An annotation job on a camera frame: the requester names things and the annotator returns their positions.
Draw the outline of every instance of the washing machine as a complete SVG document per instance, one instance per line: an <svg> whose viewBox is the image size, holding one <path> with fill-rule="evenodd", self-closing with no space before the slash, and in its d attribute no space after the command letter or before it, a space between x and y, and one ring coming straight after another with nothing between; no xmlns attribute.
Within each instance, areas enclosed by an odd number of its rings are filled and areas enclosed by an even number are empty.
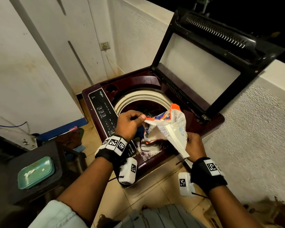
<svg viewBox="0 0 285 228"><path fill-rule="evenodd" d="M151 66L98 83L82 96L101 141L114 134L120 113L133 109L152 117L168 110L171 103L185 114L186 131L206 137L224 122L220 111L282 51L178 9ZM136 182L178 155L168 141L147 146L141 135L124 152L137 160ZM186 160L184 166L190 170L192 163Z"/></svg>

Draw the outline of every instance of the blue trim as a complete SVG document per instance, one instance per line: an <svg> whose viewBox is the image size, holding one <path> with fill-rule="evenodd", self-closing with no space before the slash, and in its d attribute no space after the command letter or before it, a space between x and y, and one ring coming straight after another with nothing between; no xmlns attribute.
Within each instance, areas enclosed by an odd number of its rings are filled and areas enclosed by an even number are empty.
<svg viewBox="0 0 285 228"><path fill-rule="evenodd" d="M74 122L71 122L69 124L66 124L64 126L58 127L56 129L50 130L48 132L45 132L43 134L40 134L37 139L41 142L45 142L50 140L51 138L54 138L60 134L63 134L65 132L68 132L71 128L77 126L81 127L87 124L87 120L85 118L78 119Z"/></svg>

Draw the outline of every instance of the beige tile floor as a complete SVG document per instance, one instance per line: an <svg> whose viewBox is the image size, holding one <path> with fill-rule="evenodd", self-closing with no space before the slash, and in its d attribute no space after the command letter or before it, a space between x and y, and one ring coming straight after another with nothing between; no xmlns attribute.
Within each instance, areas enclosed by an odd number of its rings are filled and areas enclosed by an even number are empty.
<svg viewBox="0 0 285 228"><path fill-rule="evenodd" d="M86 147L83 152L87 155L86 162L89 165L95 159L95 151L100 146L101 141L83 99L80 100L80 105L88 121L88 124L82 127L85 130L82 145ZM198 218L205 226L211 227L203 216L204 211L210 206L210 201L200 196L184 198L179 193L178 173L185 171L186 169L181 164L175 166L175 162L171 160L130 188L123 189L117 180L110 181L105 189L92 228L96 227L101 214L109 218L122 220L133 209L141 210L143 205L161 207L170 203L183 205L188 212ZM197 193L204 194L198 187L195 190Z"/></svg>

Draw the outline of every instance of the blue wire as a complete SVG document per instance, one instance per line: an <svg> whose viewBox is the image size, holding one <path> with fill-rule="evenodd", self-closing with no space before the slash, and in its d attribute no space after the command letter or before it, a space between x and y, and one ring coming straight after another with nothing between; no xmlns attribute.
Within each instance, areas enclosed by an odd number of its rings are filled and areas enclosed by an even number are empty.
<svg viewBox="0 0 285 228"><path fill-rule="evenodd" d="M19 126L1 126L0 125L0 127L7 127L7 128L15 128L15 127L19 127Z"/></svg>

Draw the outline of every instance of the control panel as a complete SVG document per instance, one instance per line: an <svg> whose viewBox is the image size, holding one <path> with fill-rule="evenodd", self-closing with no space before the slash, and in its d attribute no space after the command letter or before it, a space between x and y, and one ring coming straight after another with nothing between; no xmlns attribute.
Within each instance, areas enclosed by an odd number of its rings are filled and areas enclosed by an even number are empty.
<svg viewBox="0 0 285 228"><path fill-rule="evenodd" d="M89 98L107 137L112 136L116 130L118 115L108 97L103 89L100 88L89 93ZM133 141L129 142L125 150L127 152L126 156L132 157L136 151L137 149Z"/></svg>

